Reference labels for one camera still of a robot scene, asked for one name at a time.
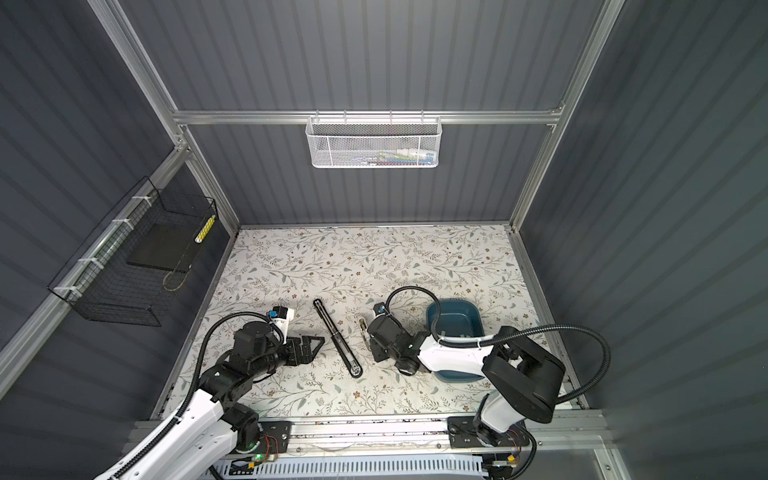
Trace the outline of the black long stapler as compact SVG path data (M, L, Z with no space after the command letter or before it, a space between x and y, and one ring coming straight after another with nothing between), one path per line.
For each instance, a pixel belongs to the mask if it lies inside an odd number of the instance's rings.
M341 331L338 329L335 322L331 319L330 314L324 306L324 303L321 299L317 298L313 300L312 304L318 316L329 330L329 333L331 334L331 340L338 354L340 355L340 358L342 359L342 362L345 365L348 373L352 378L360 378L363 374L362 365L358 361L346 340L343 338Z

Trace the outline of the beige mini stapler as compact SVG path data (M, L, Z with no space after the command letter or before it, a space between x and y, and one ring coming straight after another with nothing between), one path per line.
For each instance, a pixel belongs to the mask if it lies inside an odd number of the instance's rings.
M359 328L360 328L360 335L361 335L362 343L367 348L369 348L370 347L370 338L369 338L368 333L367 333L367 324L366 324L365 320L363 318L360 318L358 320L358 325L359 325Z

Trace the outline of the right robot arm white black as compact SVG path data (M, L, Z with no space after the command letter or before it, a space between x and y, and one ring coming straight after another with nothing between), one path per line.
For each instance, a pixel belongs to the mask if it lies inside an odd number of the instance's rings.
M457 347L440 344L429 333L408 333L390 314L380 314L367 327L371 349L395 361L403 375L424 368L482 376L493 387L473 419L478 438L491 445L514 424L552 421L565 374L563 363L526 336L481 347L477 341Z

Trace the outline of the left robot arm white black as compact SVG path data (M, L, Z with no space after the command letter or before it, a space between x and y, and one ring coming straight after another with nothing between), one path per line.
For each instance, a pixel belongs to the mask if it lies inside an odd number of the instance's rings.
M259 414L240 399L280 367L313 362L325 339L288 337L270 317L250 315L255 320L235 332L229 354L207 370L197 363L181 405L101 479L197 479L234 450L260 448Z

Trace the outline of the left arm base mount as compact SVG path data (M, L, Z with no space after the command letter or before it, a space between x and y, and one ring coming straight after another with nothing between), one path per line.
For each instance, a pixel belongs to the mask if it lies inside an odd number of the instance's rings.
M261 462L277 457L287 452L292 427L293 423L289 421L261 422L258 439L247 442L243 448L237 447L235 451Z

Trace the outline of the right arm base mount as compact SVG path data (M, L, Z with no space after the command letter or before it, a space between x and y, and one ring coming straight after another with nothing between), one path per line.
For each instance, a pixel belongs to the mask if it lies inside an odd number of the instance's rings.
M451 416L446 419L449 443L452 448L492 448L505 447L522 449L531 445L531 440L520 429L520 424L513 424L504 433L492 430L472 416Z

